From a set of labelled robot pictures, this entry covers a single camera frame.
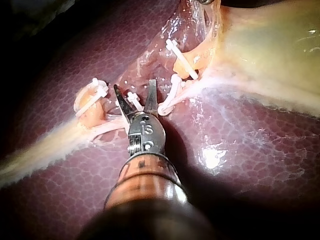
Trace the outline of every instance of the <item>white plastic clip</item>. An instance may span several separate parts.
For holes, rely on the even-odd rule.
[[[139,102],[139,97],[136,93],[132,93],[132,92],[128,92],[127,93],[127,99],[130,103],[132,103],[135,108],[138,110],[138,111],[143,111],[144,110],[144,107],[141,106],[140,102]]]
[[[177,48],[177,41],[176,40],[170,40],[167,39],[166,41],[166,49],[168,49],[169,51],[173,51],[174,54],[176,55],[176,57],[182,62],[182,64],[185,67],[185,70],[190,74],[190,76],[196,80],[198,78],[198,74],[196,73],[196,71],[192,68],[192,66],[190,65],[190,63],[188,62],[188,60],[185,58],[185,56],[182,54],[182,52],[179,50],[179,48]]]
[[[182,81],[182,79],[178,76],[178,74],[173,74],[171,76],[171,83],[172,83],[172,86],[168,96],[166,97],[164,102],[160,103],[158,107],[158,114],[160,116],[166,116],[169,113],[171,113],[171,111],[174,109],[174,106],[170,106],[170,107],[168,106],[171,103],[171,101],[176,97],[176,95],[181,91],[185,82]]]
[[[108,87],[107,85],[102,86],[100,85],[97,78],[92,79],[92,83],[88,84],[90,87],[96,87],[96,94],[79,110],[76,112],[75,116],[80,117],[82,114],[84,114],[93,104],[95,104],[96,101],[98,101],[100,98],[104,98],[107,95]]]

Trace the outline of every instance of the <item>hem-o-lok clip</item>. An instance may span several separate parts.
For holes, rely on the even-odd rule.
[[[96,94],[82,107],[79,109],[80,101],[82,97],[85,95],[85,93],[89,89],[96,88]],[[87,86],[85,86],[76,97],[73,109],[76,112],[75,116],[80,117],[82,114],[84,114],[93,104],[95,104],[96,101],[98,101],[100,98],[104,98],[108,94],[108,86],[104,81],[98,80],[97,78],[93,78],[92,82],[89,83]]]
[[[144,107],[139,102],[139,97],[136,93],[128,92],[127,100],[132,103],[138,111],[143,111]]]
[[[171,89],[164,100],[159,107],[158,107],[158,114],[160,116],[166,116],[174,109],[174,106],[170,106],[171,101],[176,97],[176,95],[182,90],[182,88],[185,86],[185,82],[182,81],[181,77],[178,76],[178,74],[173,74],[171,76]]]
[[[182,52],[179,50],[179,48],[177,47],[178,43],[176,40],[170,40],[167,39],[165,41],[166,43],[166,49],[168,49],[169,51],[173,51],[173,53],[176,55],[176,57],[182,62],[182,64],[184,65],[185,70],[190,74],[190,77],[192,77],[194,80],[196,80],[199,76],[197,74],[197,72],[192,68],[192,66],[190,65],[190,63],[188,62],[188,60],[186,59],[186,57],[182,54]]]

